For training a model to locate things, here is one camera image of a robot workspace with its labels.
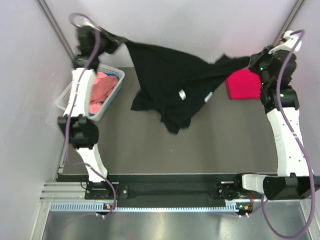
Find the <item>black t shirt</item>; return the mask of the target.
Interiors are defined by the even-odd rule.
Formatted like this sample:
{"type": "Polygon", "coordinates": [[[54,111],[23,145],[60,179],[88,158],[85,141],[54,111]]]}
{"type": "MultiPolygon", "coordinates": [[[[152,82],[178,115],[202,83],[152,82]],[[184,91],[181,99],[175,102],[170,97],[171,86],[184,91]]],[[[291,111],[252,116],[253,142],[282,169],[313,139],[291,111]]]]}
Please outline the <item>black t shirt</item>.
{"type": "Polygon", "coordinates": [[[140,89],[132,111],[156,111],[166,129],[176,135],[187,129],[192,117],[210,100],[214,91],[238,70],[246,68],[249,56],[221,55],[210,63],[198,56],[109,35],[116,46],[125,44],[140,89]]]}

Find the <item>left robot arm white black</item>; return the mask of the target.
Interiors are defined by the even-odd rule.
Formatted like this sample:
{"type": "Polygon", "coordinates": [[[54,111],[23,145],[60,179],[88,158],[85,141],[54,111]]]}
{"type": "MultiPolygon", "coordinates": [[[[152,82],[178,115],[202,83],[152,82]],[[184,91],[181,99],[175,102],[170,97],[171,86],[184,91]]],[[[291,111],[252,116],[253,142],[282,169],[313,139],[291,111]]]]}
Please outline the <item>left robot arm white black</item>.
{"type": "Polygon", "coordinates": [[[90,119],[89,105],[94,81],[100,64],[99,56],[112,54],[124,39],[89,25],[77,29],[78,54],[72,61],[72,81],[67,107],[57,124],[64,135],[65,144],[80,155],[76,165],[88,171],[86,191],[95,193],[98,199],[117,198],[116,189],[108,179],[99,149],[99,130],[90,119]]]}

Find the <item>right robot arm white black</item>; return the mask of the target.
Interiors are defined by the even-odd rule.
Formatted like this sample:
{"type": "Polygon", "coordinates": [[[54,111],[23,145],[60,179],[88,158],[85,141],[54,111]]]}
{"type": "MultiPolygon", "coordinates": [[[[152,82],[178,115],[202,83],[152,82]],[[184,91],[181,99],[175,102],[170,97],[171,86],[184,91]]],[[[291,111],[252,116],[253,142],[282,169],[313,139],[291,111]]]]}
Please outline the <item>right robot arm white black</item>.
{"type": "Polygon", "coordinates": [[[290,86],[296,56],[288,50],[265,48],[252,55],[249,69],[261,79],[260,101],[271,125],[277,153],[277,174],[238,173],[232,182],[217,184],[225,200],[254,192],[268,200],[304,200],[320,188],[320,178],[309,170],[300,130],[300,104],[290,86]]]}

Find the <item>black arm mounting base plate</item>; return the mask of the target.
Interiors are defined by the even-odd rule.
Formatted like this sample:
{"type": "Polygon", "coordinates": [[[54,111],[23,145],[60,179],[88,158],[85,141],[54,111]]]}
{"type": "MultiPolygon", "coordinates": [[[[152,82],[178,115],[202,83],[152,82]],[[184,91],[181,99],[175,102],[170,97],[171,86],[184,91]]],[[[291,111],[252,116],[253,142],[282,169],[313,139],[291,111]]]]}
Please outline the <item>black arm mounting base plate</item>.
{"type": "Polygon", "coordinates": [[[252,202],[260,194],[236,192],[234,173],[111,174],[107,183],[87,182],[86,200],[117,200],[118,207],[221,207],[226,201],[252,202]]]}

